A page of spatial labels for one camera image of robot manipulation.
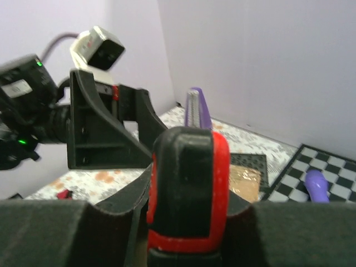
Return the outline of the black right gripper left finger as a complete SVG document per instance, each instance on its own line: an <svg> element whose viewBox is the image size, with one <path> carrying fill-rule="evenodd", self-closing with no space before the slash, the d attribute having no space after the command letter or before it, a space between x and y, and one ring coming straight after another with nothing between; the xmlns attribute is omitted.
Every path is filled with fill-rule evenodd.
<svg viewBox="0 0 356 267"><path fill-rule="evenodd" d="M151 171L108 199L4 200L2 266L146 266Z"/></svg>

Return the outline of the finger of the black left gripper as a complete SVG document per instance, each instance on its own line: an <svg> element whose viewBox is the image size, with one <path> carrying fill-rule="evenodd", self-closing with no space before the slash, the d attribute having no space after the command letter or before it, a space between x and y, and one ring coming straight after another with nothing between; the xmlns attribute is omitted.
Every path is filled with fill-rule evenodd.
<svg viewBox="0 0 356 267"><path fill-rule="evenodd" d="M136 122L140 142L153 147L167 127L156 114L148 90L119 86L119 121Z"/></svg>

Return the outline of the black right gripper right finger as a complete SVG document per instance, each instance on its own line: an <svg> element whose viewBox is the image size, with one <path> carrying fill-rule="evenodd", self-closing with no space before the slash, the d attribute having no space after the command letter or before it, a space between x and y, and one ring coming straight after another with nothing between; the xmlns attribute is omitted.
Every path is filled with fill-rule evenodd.
<svg viewBox="0 0 356 267"><path fill-rule="evenodd" d="M249 203L230 193L223 266L355 266L355 204Z"/></svg>

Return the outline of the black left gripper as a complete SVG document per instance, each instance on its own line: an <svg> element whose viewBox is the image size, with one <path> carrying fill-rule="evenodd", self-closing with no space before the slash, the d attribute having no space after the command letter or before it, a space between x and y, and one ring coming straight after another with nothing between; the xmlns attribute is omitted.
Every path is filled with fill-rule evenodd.
<svg viewBox="0 0 356 267"><path fill-rule="evenodd" d="M66 88L71 104L59 105ZM67 142L69 169L145 169L151 163L150 151L118 120L118 87L97 82L84 70L72 70L57 86L47 139Z"/></svg>

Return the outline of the brown cardboard express box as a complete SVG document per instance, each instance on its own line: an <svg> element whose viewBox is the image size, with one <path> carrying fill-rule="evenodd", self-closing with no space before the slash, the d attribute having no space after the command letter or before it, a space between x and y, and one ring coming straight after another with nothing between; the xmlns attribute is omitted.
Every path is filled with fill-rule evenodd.
<svg viewBox="0 0 356 267"><path fill-rule="evenodd" d="M230 165L229 189L249 203L259 200L261 172L249 167Z"/></svg>

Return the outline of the red black utility knife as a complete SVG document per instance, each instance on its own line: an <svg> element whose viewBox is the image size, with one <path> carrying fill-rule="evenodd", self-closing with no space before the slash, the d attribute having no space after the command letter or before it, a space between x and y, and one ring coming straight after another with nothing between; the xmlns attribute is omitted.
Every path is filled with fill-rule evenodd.
<svg viewBox="0 0 356 267"><path fill-rule="evenodd" d="M230 150L212 130L174 127L154 143L148 266L221 266Z"/></svg>

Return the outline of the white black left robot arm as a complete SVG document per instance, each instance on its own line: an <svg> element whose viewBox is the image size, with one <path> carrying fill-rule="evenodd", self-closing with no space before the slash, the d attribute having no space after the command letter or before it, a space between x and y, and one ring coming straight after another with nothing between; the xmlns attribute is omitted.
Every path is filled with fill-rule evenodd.
<svg viewBox="0 0 356 267"><path fill-rule="evenodd" d="M72 70L56 85L36 55L1 67L1 169L39 160L39 144L65 144L71 170L144 169L166 130L147 90Z"/></svg>

